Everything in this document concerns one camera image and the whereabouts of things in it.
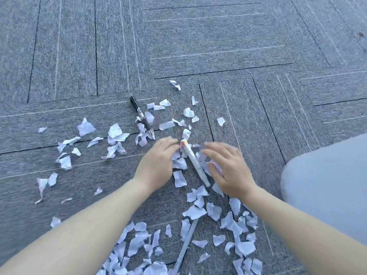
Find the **left hand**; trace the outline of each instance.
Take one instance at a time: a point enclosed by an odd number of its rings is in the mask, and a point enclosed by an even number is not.
[[[179,148],[177,139],[159,139],[141,159],[134,180],[146,185],[152,192],[161,188],[172,176],[172,155]]]

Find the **pen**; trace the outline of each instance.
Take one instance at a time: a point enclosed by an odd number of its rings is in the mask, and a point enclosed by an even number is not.
[[[187,155],[189,156],[192,164],[194,165],[195,167],[195,170],[197,171],[197,173],[199,174],[199,177],[201,178],[201,180],[205,183],[205,186],[206,187],[210,187],[210,183],[208,181],[208,178],[206,176],[206,174],[204,173],[203,171],[203,168],[200,166],[199,162],[197,161],[196,157],[195,157],[195,154],[194,152],[192,151],[189,143],[183,139],[181,141],[181,145],[184,147]]]
[[[151,128],[150,124],[148,123],[148,121],[146,120],[145,116],[143,115],[142,111],[140,110],[138,103],[136,102],[136,99],[132,96],[132,94],[130,94],[130,101],[131,103],[134,105],[134,108],[136,110],[136,112],[138,113],[141,123],[144,124],[144,127],[147,129],[147,131],[150,132],[150,134],[152,135],[153,139],[155,140],[156,137],[154,136],[154,131]]]

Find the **black pen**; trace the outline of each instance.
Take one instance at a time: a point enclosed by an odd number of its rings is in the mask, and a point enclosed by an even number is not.
[[[147,129],[147,131],[150,132],[153,139],[155,140],[156,137],[154,136],[154,130],[150,127],[150,124],[148,123],[147,119],[143,115],[142,111],[140,110],[140,108],[138,106],[138,103],[136,102],[136,99],[132,96],[132,94],[130,94],[130,101],[134,105],[134,108],[135,108],[136,112],[138,113],[138,115],[140,117],[141,123],[144,124],[144,127]]]

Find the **gray carpet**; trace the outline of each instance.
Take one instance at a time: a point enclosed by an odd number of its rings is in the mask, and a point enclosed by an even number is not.
[[[289,160],[367,129],[366,9],[367,0],[0,0],[0,265],[47,232],[52,216],[64,220],[134,175],[153,143],[135,145],[128,93],[141,104],[171,102],[154,113],[157,138],[181,137],[182,128],[158,126],[181,120],[194,95],[200,120],[190,142],[239,147],[255,181],[282,198],[280,174]],[[82,156],[72,158],[73,169],[58,170],[57,143],[76,136],[83,117],[96,131],[75,144]],[[102,161],[106,142],[86,146],[116,122],[133,134],[127,155]],[[47,130],[37,134],[39,127]],[[171,224],[173,237],[161,233],[159,257],[171,266],[182,245],[186,193],[201,185],[188,165],[189,187],[175,188],[171,179],[132,218],[147,222],[149,232]],[[34,205],[36,178],[53,171],[57,185]],[[98,186],[103,193],[93,196]],[[227,197],[210,191],[224,217]],[[194,239],[213,234],[233,241],[202,217]],[[261,220],[256,247],[264,275],[305,274]],[[182,273],[236,273],[234,254],[211,241],[205,251],[211,257],[196,264],[203,251],[191,245]]]

